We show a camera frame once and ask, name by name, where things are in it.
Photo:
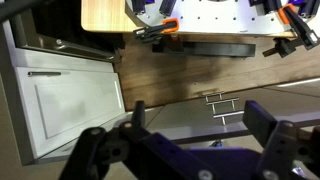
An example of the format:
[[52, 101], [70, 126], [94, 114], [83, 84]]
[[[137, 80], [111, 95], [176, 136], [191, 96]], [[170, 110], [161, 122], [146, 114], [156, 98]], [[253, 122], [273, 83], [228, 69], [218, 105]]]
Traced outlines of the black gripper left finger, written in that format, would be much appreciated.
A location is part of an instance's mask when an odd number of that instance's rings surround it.
[[142, 143], [148, 136], [145, 103], [137, 101], [129, 121], [110, 131], [94, 127], [81, 133], [59, 180], [103, 180], [110, 165], [117, 162], [139, 180], [155, 180], [151, 155]]

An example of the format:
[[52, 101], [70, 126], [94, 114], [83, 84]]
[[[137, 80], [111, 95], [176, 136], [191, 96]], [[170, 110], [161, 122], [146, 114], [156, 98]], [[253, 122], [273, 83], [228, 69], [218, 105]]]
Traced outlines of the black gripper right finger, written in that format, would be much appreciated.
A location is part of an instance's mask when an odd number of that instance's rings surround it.
[[245, 102], [242, 121], [263, 147], [256, 166], [256, 176], [263, 180], [303, 180], [294, 173], [294, 161], [301, 161], [317, 177], [320, 176], [320, 126], [311, 132], [294, 122], [277, 121], [253, 100]]

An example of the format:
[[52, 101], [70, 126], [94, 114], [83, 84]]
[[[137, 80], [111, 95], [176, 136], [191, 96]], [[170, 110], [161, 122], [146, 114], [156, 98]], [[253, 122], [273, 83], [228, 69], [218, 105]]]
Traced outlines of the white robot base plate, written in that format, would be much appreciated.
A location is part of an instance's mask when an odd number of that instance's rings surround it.
[[288, 32], [276, 12], [264, 14], [263, 6], [250, 6], [249, 0], [173, 0], [172, 12], [160, 12], [163, 0], [153, 0], [135, 12], [132, 0], [125, 0], [126, 9], [134, 20], [146, 26], [160, 25], [176, 18], [179, 33], [275, 35]]

